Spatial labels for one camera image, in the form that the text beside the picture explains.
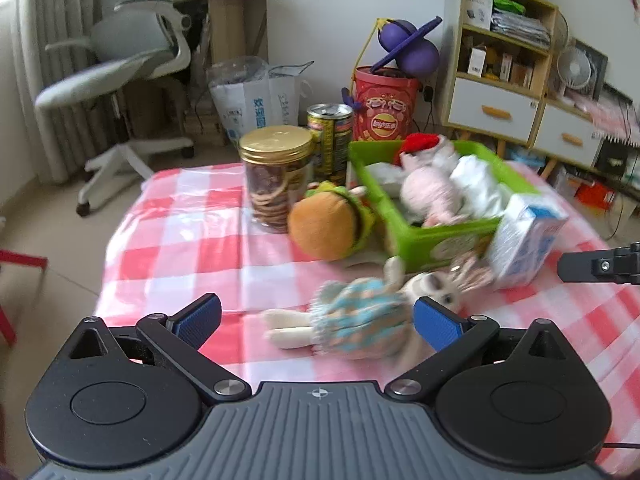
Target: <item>chair armrest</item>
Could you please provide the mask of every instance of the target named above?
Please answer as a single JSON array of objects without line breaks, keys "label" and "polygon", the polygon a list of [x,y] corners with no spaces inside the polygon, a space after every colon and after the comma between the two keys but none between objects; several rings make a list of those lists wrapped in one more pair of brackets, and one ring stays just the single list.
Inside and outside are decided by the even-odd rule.
[{"label": "chair armrest", "polygon": [[184,37],[183,32],[191,27],[191,18],[178,12],[174,4],[169,0],[127,0],[117,4],[114,8],[116,12],[120,10],[148,10],[161,16],[169,23],[173,29],[174,36],[178,42],[178,54],[168,63],[157,67],[149,76],[149,79],[156,79],[165,75],[180,72],[189,66],[191,62],[191,49]]},{"label": "chair armrest", "polygon": [[58,50],[60,48],[79,46],[94,52],[94,46],[91,43],[91,39],[87,36],[79,36],[78,38],[69,38],[68,40],[57,41],[56,43],[49,43],[44,47],[46,52],[51,50]]}]

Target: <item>wooden drawer handle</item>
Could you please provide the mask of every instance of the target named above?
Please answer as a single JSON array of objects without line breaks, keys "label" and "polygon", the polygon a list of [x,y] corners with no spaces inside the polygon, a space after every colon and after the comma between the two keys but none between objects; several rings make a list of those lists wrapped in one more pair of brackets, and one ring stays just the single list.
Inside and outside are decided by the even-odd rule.
[{"label": "wooden drawer handle", "polygon": [[500,110],[500,108],[493,108],[491,106],[482,105],[482,111],[488,115],[489,117],[493,117],[494,119],[504,119],[509,121],[511,119],[511,114],[506,112],[505,110]]},{"label": "wooden drawer handle", "polygon": [[562,134],[562,140],[564,140],[564,142],[566,142],[567,144],[578,146],[578,148],[584,146],[584,142],[582,142],[582,139],[580,137],[576,137],[571,134]]}]

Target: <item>white drawer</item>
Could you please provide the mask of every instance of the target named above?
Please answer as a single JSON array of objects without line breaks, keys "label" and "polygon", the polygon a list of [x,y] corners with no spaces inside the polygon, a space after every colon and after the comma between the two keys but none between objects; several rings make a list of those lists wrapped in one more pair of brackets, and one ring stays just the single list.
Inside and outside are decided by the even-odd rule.
[{"label": "white drawer", "polygon": [[457,78],[449,122],[526,141],[537,110],[536,99]]},{"label": "white drawer", "polygon": [[600,149],[600,139],[593,137],[593,129],[588,120],[546,105],[533,149],[590,168]]}]

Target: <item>purple toy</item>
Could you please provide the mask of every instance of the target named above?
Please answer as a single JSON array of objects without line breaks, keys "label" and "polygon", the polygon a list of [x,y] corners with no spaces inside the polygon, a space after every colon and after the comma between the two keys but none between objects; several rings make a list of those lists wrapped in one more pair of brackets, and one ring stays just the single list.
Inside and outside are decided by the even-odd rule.
[{"label": "purple toy", "polygon": [[437,16],[420,29],[407,20],[391,20],[378,33],[378,41],[389,54],[371,67],[371,73],[396,60],[398,68],[416,79],[428,79],[438,68],[440,53],[424,36],[442,22]]}]

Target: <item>plush hamburger toy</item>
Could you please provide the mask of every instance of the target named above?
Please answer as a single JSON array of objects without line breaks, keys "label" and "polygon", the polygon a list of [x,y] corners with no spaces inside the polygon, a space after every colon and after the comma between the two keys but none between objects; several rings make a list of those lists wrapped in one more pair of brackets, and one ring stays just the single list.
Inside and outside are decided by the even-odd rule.
[{"label": "plush hamburger toy", "polygon": [[312,184],[289,213],[289,236],[309,256],[329,262],[364,247],[375,217],[361,198],[365,187],[348,191],[331,182]]}]

